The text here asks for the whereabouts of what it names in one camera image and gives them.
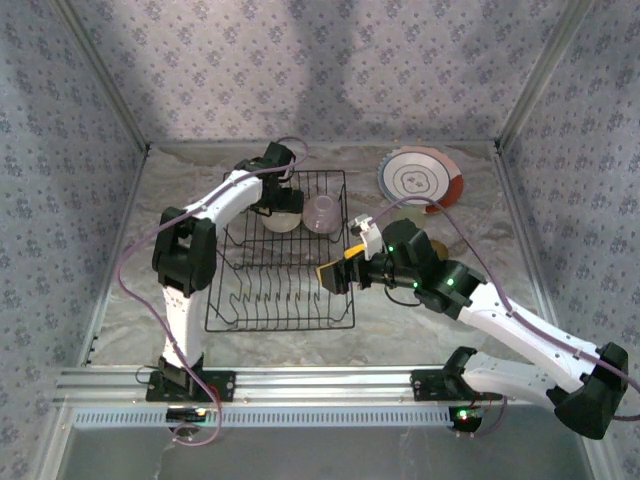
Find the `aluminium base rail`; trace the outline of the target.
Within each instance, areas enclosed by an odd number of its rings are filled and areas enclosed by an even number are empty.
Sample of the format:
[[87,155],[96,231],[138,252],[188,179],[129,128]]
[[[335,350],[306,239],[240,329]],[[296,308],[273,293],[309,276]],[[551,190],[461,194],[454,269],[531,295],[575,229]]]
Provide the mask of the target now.
[[[555,387],[573,393],[583,387],[593,366],[575,362],[569,370],[545,371],[518,362],[474,356],[459,374],[473,389],[496,393],[509,400],[544,408],[552,406],[548,391]],[[415,401],[410,383],[413,370],[442,370],[439,366],[375,367],[219,367],[236,373],[232,402],[224,405],[349,405],[424,402],[482,405],[489,401]],[[62,404],[142,404],[153,371],[144,367],[77,368],[61,372],[53,399]],[[175,406],[205,405],[199,402],[149,402]]]

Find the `small circuit board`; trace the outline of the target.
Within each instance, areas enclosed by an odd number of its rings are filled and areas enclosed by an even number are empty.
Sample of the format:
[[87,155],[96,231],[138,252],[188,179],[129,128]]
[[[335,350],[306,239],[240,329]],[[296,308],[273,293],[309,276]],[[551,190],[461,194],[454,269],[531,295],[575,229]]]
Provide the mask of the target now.
[[452,425],[451,431],[460,435],[474,436],[482,424],[483,413],[477,408],[450,407],[449,417]]
[[196,424],[205,422],[207,418],[208,410],[202,407],[169,406],[165,414],[168,423]]

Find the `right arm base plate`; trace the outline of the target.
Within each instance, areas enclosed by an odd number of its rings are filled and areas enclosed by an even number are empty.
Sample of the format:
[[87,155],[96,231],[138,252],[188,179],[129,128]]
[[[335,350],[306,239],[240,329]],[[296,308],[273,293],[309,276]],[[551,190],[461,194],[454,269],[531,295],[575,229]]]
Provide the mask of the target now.
[[496,393],[473,390],[459,374],[445,370],[418,369],[410,375],[415,401],[489,401],[501,400]]

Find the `black wire dish rack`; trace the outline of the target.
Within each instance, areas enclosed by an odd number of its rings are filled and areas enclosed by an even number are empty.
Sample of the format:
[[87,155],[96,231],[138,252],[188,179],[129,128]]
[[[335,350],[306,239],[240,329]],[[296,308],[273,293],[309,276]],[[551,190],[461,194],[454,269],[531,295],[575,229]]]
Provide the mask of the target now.
[[342,170],[302,170],[288,185],[310,200],[327,195],[339,205],[340,227],[327,234],[299,224],[275,233],[251,210],[218,237],[217,271],[208,293],[205,330],[287,332],[350,329],[353,295],[334,295],[319,284],[316,268],[349,248],[347,184]]

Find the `cream white bowl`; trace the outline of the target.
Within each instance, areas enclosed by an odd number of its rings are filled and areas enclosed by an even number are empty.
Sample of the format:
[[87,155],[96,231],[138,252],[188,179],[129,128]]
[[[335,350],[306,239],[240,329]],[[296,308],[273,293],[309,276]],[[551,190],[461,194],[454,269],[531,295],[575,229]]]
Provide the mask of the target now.
[[275,233],[287,233],[296,229],[302,219],[301,212],[261,209],[259,213],[264,227]]

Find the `pale green cup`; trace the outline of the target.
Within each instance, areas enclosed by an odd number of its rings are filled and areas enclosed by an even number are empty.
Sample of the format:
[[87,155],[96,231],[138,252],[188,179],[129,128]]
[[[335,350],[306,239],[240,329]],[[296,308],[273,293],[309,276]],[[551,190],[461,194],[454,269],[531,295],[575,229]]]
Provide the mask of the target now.
[[426,224],[427,215],[422,207],[406,206],[397,209],[393,214],[394,221],[409,220],[418,229],[423,229]]

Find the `pink cup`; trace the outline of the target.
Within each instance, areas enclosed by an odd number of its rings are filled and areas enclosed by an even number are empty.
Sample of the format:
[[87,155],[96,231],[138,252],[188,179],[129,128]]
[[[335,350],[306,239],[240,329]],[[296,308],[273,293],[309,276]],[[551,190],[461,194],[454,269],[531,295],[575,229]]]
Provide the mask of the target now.
[[328,195],[318,195],[305,202],[302,213],[305,227],[313,233],[332,234],[341,225],[339,202]]

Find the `white plate with orange rim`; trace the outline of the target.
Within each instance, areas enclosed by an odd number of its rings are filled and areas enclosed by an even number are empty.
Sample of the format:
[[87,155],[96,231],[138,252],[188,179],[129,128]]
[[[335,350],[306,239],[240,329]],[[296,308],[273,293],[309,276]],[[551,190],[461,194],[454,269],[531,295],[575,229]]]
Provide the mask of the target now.
[[389,154],[400,153],[400,152],[418,152],[418,153],[426,153],[429,154],[436,159],[440,160],[446,167],[449,175],[451,177],[449,189],[444,197],[442,197],[437,202],[443,208],[448,208],[454,205],[458,199],[461,197],[464,190],[464,179],[462,176],[462,172],[458,165],[444,152],[433,148],[433,147],[423,147],[423,146],[405,146],[400,147]]

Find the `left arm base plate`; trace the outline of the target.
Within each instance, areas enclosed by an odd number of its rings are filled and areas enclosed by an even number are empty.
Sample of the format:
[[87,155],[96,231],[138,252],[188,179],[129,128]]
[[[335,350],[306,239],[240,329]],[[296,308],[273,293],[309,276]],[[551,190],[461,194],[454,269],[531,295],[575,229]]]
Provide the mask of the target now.
[[[236,373],[234,371],[203,371],[199,378],[207,388],[222,402],[232,402],[235,392]],[[184,387],[167,379],[161,372],[153,371],[148,380],[145,400],[147,402],[199,402],[212,403],[210,395],[186,375],[187,386]]]

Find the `aluminium frame post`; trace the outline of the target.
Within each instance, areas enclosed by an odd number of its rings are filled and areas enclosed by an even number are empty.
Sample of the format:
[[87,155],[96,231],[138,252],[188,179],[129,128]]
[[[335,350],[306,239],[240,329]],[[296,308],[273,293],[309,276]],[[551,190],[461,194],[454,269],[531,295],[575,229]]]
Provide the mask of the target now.
[[121,95],[90,31],[85,27],[80,15],[70,0],[47,0],[61,21],[64,29],[71,36],[81,57],[88,66],[92,78],[101,92],[129,140],[143,153],[147,153],[149,143],[139,128],[132,111]]
[[533,66],[521,95],[495,140],[499,154],[508,153],[512,148],[594,2],[595,0],[567,0],[550,30],[544,49]]

